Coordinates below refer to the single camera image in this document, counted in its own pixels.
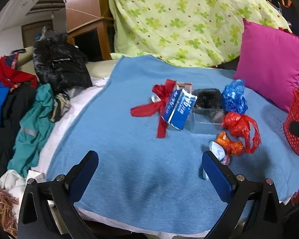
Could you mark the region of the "light blue face mask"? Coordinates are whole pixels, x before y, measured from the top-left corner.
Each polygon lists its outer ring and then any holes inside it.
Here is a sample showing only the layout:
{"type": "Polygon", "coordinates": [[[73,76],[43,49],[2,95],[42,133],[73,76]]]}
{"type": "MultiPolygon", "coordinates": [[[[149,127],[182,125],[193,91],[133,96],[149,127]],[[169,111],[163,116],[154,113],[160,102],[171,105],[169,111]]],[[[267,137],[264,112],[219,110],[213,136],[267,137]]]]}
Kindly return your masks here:
{"type": "Polygon", "coordinates": [[[209,144],[209,150],[214,154],[214,156],[223,164],[228,165],[230,162],[229,156],[225,153],[224,148],[214,141],[209,144]]]}

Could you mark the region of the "white pink bed sheet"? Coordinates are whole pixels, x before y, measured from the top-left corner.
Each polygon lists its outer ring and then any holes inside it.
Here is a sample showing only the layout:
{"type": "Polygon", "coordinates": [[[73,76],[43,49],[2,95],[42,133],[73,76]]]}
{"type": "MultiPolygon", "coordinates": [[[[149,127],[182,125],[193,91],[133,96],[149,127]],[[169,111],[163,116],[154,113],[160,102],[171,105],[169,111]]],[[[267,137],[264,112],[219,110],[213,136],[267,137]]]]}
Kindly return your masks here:
{"type": "Polygon", "coordinates": [[[32,167],[31,170],[46,174],[53,155],[57,150],[57,147],[64,137],[66,131],[78,117],[84,107],[97,95],[97,93],[99,93],[105,87],[108,79],[109,77],[92,77],[93,86],[81,91],[70,100],[70,110],[65,113],[65,115],[62,116],[59,121],[56,122],[51,135],[49,136],[47,142],[45,143],[43,149],[39,154],[38,165],[36,167],[32,167]]]}

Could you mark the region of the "black plastic food tray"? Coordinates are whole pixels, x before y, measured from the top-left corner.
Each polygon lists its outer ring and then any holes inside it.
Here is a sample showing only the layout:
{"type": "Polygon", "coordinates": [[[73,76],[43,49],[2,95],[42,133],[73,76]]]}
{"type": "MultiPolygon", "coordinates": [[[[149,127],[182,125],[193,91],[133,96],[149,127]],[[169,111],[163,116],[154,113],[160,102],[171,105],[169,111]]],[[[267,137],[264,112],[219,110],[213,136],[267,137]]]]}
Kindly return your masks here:
{"type": "Polygon", "coordinates": [[[221,92],[216,88],[196,89],[193,95],[197,97],[193,109],[195,113],[201,114],[205,111],[222,109],[221,92]]]}

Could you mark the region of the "magenta square pillow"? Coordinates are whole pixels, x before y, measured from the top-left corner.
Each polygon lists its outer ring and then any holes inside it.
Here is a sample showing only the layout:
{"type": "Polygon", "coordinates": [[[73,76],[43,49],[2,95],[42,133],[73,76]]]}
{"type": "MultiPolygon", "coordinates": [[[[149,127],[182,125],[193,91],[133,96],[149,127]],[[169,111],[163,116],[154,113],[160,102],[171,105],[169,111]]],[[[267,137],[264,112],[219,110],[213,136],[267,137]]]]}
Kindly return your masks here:
{"type": "Polygon", "coordinates": [[[299,37],[242,19],[244,31],[234,79],[287,112],[299,88],[299,37]]]}

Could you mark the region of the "red plastic mesh basket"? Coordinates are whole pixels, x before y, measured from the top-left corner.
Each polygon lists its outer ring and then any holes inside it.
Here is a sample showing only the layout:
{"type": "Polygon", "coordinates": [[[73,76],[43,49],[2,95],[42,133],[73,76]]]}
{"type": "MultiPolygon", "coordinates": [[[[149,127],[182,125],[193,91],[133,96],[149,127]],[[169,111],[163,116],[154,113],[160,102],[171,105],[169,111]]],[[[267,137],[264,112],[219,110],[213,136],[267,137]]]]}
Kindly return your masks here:
{"type": "Polygon", "coordinates": [[[299,91],[293,91],[293,101],[283,125],[286,139],[299,156],[299,91]]]}

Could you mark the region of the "beige tasselled cloth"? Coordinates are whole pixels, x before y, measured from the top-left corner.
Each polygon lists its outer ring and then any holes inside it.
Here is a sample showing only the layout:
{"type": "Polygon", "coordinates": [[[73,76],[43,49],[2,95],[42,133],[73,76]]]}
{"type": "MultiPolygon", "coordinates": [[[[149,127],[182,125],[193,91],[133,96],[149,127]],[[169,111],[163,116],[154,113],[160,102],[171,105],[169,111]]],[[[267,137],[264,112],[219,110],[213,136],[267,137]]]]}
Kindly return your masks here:
{"type": "Polygon", "coordinates": [[[0,226],[12,238],[17,238],[18,225],[13,207],[18,204],[18,199],[0,188],[0,226]]]}

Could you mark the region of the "wooden cabinet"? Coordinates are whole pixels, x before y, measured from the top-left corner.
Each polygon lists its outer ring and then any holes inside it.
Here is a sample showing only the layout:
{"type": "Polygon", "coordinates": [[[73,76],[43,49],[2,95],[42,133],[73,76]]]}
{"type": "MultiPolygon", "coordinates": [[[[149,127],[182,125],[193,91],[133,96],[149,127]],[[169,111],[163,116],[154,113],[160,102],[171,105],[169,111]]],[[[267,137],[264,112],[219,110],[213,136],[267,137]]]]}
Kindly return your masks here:
{"type": "Polygon", "coordinates": [[[108,0],[64,0],[67,41],[79,48],[89,61],[111,59],[113,17],[108,0]]]}

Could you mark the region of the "teal green garment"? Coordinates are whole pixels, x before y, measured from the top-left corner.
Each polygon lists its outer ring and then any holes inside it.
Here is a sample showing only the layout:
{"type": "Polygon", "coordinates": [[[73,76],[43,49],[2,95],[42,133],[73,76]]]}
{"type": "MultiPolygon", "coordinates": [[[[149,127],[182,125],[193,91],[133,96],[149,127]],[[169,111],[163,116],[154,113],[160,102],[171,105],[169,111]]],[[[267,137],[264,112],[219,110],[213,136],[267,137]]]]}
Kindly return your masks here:
{"type": "Polygon", "coordinates": [[[54,128],[54,123],[50,120],[53,105],[54,96],[50,84],[40,85],[32,107],[20,121],[20,130],[13,147],[14,155],[8,162],[8,170],[15,170],[26,177],[28,171],[38,165],[39,154],[54,128]]]}

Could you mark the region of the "red and blue clothing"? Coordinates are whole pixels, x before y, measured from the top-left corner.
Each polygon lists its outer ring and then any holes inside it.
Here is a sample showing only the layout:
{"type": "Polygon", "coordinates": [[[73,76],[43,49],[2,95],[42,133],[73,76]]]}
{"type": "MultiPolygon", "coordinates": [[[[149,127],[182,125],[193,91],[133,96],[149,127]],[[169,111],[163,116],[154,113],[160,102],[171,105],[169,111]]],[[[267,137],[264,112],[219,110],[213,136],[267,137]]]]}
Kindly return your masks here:
{"type": "Polygon", "coordinates": [[[28,83],[31,87],[38,87],[37,77],[33,74],[17,70],[19,53],[0,57],[0,120],[1,109],[11,89],[15,89],[22,83],[28,83]]]}

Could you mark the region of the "cream bed pillow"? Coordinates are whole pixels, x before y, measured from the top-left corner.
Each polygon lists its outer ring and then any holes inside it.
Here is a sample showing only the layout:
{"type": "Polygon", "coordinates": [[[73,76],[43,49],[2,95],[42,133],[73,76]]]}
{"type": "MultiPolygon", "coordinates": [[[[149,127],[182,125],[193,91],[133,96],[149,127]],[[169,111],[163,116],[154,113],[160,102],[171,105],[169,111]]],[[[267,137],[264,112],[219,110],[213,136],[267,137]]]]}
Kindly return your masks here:
{"type": "MultiPolygon", "coordinates": [[[[33,47],[30,46],[25,48],[25,50],[25,53],[19,53],[16,69],[36,75],[33,64],[33,47]]],[[[86,67],[91,77],[105,78],[111,75],[117,61],[118,60],[88,62],[86,67]]]]}

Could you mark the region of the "blue crumpled plastic bag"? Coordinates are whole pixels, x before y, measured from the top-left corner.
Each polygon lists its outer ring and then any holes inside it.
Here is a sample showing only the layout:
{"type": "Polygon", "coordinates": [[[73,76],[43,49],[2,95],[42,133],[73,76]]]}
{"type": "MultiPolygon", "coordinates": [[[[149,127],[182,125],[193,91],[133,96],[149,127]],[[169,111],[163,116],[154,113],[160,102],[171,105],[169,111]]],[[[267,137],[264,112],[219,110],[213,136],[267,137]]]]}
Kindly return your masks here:
{"type": "Polygon", "coordinates": [[[236,112],[238,114],[245,114],[248,110],[247,101],[244,97],[245,81],[237,79],[226,85],[221,97],[222,108],[226,112],[236,112]]]}

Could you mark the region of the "red white small carton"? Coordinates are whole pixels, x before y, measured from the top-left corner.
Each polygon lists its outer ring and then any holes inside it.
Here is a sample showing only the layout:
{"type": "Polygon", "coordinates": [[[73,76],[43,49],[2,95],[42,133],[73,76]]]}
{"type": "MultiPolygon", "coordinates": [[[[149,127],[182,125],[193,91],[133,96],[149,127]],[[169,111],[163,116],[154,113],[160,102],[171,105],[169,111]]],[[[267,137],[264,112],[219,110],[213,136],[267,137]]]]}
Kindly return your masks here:
{"type": "Polygon", "coordinates": [[[192,93],[193,84],[192,83],[179,83],[176,82],[176,87],[178,90],[185,90],[188,93],[192,93]]]}

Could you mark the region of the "red crumpled plastic bag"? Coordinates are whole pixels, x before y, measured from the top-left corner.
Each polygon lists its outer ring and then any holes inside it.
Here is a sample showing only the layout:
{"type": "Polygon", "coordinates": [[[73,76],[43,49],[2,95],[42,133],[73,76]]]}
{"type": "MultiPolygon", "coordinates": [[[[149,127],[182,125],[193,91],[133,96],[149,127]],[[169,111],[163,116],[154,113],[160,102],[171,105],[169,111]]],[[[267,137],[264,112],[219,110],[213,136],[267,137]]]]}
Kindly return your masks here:
{"type": "Polygon", "coordinates": [[[231,136],[244,138],[248,154],[253,154],[261,144],[258,124],[246,114],[229,112],[224,117],[223,127],[229,131],[231,136]]]}

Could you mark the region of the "green clover patterned quilt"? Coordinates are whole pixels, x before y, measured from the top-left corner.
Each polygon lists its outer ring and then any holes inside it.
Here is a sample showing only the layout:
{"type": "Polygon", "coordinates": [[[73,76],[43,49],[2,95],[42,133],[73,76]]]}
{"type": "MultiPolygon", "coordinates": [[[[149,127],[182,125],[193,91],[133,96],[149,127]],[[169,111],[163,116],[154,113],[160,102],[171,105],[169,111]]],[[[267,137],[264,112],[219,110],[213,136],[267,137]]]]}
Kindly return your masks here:
{"type": "Polygon", "coordinates": [[[180,67],[211,67],[240,54],[243,19],[288,29],[266,0],[108,0],[113,59],[153,55],[180,67]]]}

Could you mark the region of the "red ribbon bow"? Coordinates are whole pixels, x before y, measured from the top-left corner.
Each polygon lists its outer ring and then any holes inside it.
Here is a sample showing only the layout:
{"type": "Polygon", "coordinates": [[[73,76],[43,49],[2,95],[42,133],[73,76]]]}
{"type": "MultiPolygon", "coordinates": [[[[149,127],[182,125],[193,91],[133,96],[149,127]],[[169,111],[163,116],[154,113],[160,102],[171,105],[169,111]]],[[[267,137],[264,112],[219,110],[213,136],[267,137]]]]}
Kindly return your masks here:
{"type": "Polygon", "coordinates": [[[130,114],[133,117],[150,117],[157,112],[159,113],[160,119],[156,134],[156,137],[159,139],[166,136],[167,122],[163,120],[162,115],[175,85],[176,81],[171,79],[167,79],[164,84],[154,85],[152,92],[158,96],[160,101],[143,104],[130,109],[130,114]]]}

